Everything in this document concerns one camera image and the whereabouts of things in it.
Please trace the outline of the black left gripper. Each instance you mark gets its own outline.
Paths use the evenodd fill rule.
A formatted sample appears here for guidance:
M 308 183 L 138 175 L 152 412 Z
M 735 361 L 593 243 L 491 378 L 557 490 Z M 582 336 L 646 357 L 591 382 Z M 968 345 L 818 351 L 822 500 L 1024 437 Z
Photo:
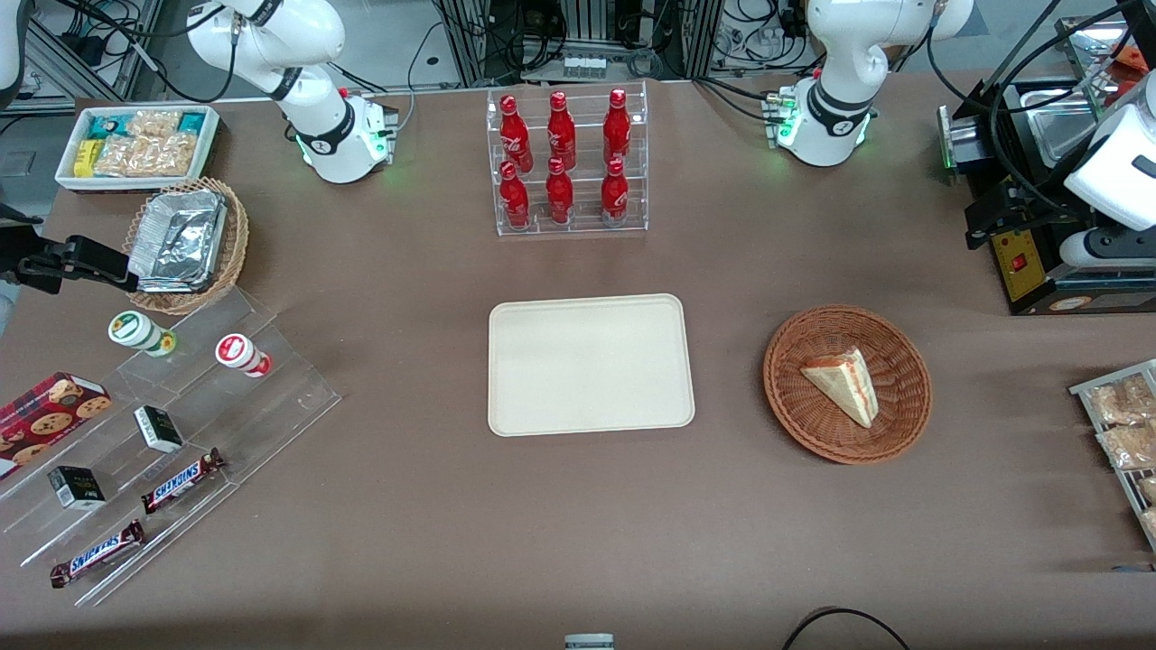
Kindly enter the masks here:
M 1000 234 L 1016 235 L 1045 226 L 1084 227 L 1085 202 L 1067 190 L 1060 180 L 1042 185 L 1009 177 L 1011 189 L 1022 200 L 1022 209 L 1014 217 L 1014 192 L 988 190 L 965 209 L 966 248 L 977 250 Z

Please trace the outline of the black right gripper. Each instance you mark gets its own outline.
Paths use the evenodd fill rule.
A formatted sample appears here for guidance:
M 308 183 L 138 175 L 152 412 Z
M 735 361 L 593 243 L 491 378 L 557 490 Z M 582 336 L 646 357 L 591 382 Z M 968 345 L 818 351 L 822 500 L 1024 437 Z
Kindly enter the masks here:
M 111 285 L 119 291 L 138 291 L 139 276 L 129 272 L 127 254 L 77 235 L 65 243 L 52 241 L 42 237 L 40 226 L 44 226 L 44 217 L 29 217 L 7 204 L 1 205 L 1 275 L 5 283 L 60 293 L 62 271 L 69 263 L 66 279 Z

